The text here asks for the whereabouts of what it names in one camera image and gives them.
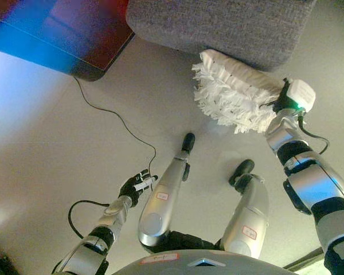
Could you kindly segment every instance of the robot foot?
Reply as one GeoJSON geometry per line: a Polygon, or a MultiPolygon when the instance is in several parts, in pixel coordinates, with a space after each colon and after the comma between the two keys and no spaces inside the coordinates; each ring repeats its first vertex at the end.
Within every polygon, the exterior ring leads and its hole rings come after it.
{"type": "MultiPolygon", "coordinates": [[[[194,147],[194,143],[195,143],[195,135],[193,133],[188,133],[183,139],[181,150],[186,151],[190,155],[191,150],[194,147]]],[[[189,177],[189,172],[190,172],[190,164],[186,163],[185,172],[183,173],[183,176],[182,176],[183,182],[187,181],[187,178],[189,177]]]]}
{"type": "Polygon", "coordinates": [[[241,162],[241,164],[234,171],[233,175],[229,178],[229,184],[234,187],[237,192],[242,194],[246,185],[252,179],[252,175],[250,173],[254,167],[255,163],[250,159],[246,159],[241,162]]]}

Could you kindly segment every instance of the black cable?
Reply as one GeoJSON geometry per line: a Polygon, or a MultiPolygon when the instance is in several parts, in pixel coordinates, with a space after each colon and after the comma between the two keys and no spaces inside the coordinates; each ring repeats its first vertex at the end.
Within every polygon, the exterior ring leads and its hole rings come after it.
{"type": "Polygon", "coordinates": [[[316,139],[320,139],[323,142],[326,143],[325,147],[323,150],[321,150],[321,152],[319,153],[320,155],[322,153],[324,153],[330,146],[330,141],[322,136],[318,136],[318,135],[314,135],[313,133],[308,132],[307,130],[305,130],[303,128],[303,116],[298,116],[298,126],[299,128],[302,130],[302,132],[304,132],[307,136],[311,136],[312,138],[316,138],[316,139]]]}
{"type": "Polygon", "coordinates": [[[71,220],[71,212],[73,211],[73,208],[74,206],[76,206],[77,204],[79,203],[83,203],[83,202],[86,202],[86,203],[91,203],[93,205],[98,205],[98,206],[103,206],[103,207],[108,207],[110,206],[109,203],[99,203],[99,202],[94,202],[94,201],[88,201],[86,199],[82,200],[82,201],[77,201],[76,203],[74,203],[70,209],[69,209],[69,212],[68,212],[68,221],[69,221],[69,224],[70,224],[70,227],[71,229],[74,231],[75,234],[78,235],[79,238],[83,239],[83,235],[81,235],[79,233],[79,231],[75,228],[74,224],[73,224],[73,221],[71,220]]]}
{"type": "Polygon", "coordinates": [[[145,145],[150,146],[150,147],[154,150],[154,155],[153,155],[153,157],[151,158],[151,160],[150,160],[150,162],[149,162],[149,166],[148,166],[149,173],[152,174],[151,171],[150,171],[150,166],[151,166],[151,163],[153,162],[153,160],[155,159],[155,157],[157,156],[157,150],[155,149],[155,147],[154,147],[153,145],[151,145],[150,143],[145,142],[144,140],[142,140],[142,139],[138,138],[137,136],[135,136],[135,135],[129,130],[129,128],[126,126],[125,121],[123,120],[123,118],[122,118],[117,112],[112,111],[112,110],[108,110],[108,109],[104,109],[104,108],[101,108],[101,107],[97,107],[97,106],[94,106],[93,104],[91,104],[91,103],[87,100],[87,98],[85,97],[85,95],[84,95],[84,92],[83,92],[83,89],[82,89],[82,87],[81,87],[80,81],[79,81],[76,77],[74,77],[74,79],[75,79],[76,82],[78,83],[78,86],[79,86],[79,88],[80,88],[80,92],[81,92],[81,95],[83,96],[83,99],[85,100],[85,102],[86,102],[89,106],[91,106],[91,107],[93,107],[93,108],[95,108],[95,109],[97,109],[97,110],[105,111],[105,112],[109,112],[109,113],[113,113],[114,115],[116,115],[116,116],[121,120],[122,124],[125,126],[125,129],[130,133],[130,135],[132,135],[135,139],[137,139],[138,141],[144,143],[145,145]]]}

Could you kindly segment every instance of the dusting pad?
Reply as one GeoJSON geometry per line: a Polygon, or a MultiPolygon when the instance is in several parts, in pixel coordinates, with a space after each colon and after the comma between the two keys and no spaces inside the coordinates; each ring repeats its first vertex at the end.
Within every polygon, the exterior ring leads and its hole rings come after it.
{"type": "Polygon", "coordinates": [[[236,125],[235,133],[264,132],[275,112],[268,104],[279,97],[284,82],[216,50],[200,53],[193,65],[198,80],[195,101],[219,125],[236,125]]]}

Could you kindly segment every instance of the small white tag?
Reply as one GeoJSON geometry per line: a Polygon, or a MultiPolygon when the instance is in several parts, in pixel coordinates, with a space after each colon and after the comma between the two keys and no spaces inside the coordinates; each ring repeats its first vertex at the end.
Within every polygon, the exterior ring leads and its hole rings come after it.
{"type": "Polygon", "coordinates": [[[168,194],[167,193],[158,192],[157,193],[157,198],[158,199],[162,199],[163,201],[167,201],[168,200],[168,194]]]}
{"type": "Polygon", "coordinates": [[[151,264],[152,262],[163,262],[163,261],[175,261],[179,259],[179,255],[177,253],[172,254],[162,254],[157,256],[151,256],[143,259],[140,264],[151,264]]]}
{"type": "Polygon", "coordinates": [[[257,232],[245,225],[242,227],[242,233],[251,239],[256,239],[257,237],[257,232]]]}

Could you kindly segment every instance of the robot leg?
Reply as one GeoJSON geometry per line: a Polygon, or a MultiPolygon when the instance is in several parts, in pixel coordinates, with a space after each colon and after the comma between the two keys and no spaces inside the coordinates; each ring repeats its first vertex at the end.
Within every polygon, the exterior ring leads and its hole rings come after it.
{"type": "Polygon", "coordinates": [[[182,150],[172,160],[150,195],[139,220],[139,240],[143,246],[158,246],[170,232],[173,207],[177,200],[181,181],[189,172],[187,163],[195,136],[185,136],[182,150]]]}
{"type": "Polygon", "coordinates": [[[258,258],[268,226],[269,201],[263,180],[250,174],[254,162],[245,160],[229,183],[242,198],[220,240],[220,249],[258,258]]]}

